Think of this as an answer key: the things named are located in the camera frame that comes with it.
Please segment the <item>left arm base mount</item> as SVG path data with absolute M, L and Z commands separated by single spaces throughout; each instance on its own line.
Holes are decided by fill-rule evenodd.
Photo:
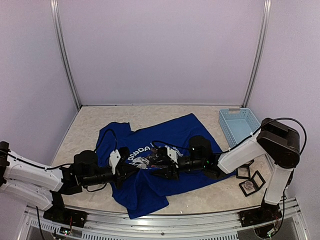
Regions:
M 84 228 L 88 213 L 65 207 L 63 197 L 59 192 L 49 191 L 52 196 L 52 206 L 45 210 L 43 218 L 55 223 L 68 225 L 71 227 Z

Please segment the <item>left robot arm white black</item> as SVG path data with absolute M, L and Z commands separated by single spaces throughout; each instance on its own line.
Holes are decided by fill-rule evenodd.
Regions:
M 72 163 L 59 166 L 39 164 L 10 150 L 9 143 L 0 143 L 0 190 L 12 194 L 41 210 L 49 210 L 57 221 L 70 218 L 63 195 L 75 195 L 90 186 L 113 183 L 120 189 L 139 169 L 126 163 L 128 148 L 111 152 L 109 165 L 98 166 L 95 151 L 84 150 Z

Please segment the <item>black display box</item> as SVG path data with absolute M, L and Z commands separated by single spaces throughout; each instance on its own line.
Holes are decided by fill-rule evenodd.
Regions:
M 250 160 L 249 162 L 241 165 L 236 169 L 236 178 L 237 179 L 244 179 L 248 180 L 251 178 L 251 171 L 250 166 L 255 162 L 254 159 Z
M 261 173 L 256 170 L 250 179 L 241 182 L 238 186 L 245 197 L 251 196 L 258 192 L 266 184 Z

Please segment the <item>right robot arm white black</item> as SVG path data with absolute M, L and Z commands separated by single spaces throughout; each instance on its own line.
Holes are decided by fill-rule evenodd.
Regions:
M 213 152 L 211 142 L 202 135 L 189 139 L 187 156 L 178 156 L 166 144 L 156 147 L 156 156 L 167 164 L 151 173 L 154 176 L 177 180 L 181 172 L 204 171 L 212 179 L 222 179 L 237 168 L 257 157 L 268 155 L 274 161 L 263 205 L 256 210 L 256 218 L 266 222 L 275 212 L 289 179 L 300 162 L 306 142 L 300 142 L 300 134 L 283 124 L 283 118 L 265 118 L 261 125 L 234 147 L 223 152 Z

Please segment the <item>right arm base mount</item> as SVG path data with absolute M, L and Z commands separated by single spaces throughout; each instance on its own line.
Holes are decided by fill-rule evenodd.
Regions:
M 263 199 L 259 207 L 240 211 L 239 217 L 241 226 L 244 228 L 281 219 L 283 214 L 279 204 L 268 204 Z

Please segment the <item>round brooch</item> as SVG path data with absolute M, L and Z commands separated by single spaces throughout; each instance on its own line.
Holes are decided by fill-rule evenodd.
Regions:
M 244 186 L 244 188 L 245 188 L 246 190 L 252 190 L 252 189 L 254 189 L 254 184 L 253 184 L 251 181 L 249 181 L 249 180 L 245 181 L 245 182 L 243 183 L 243 186 Z

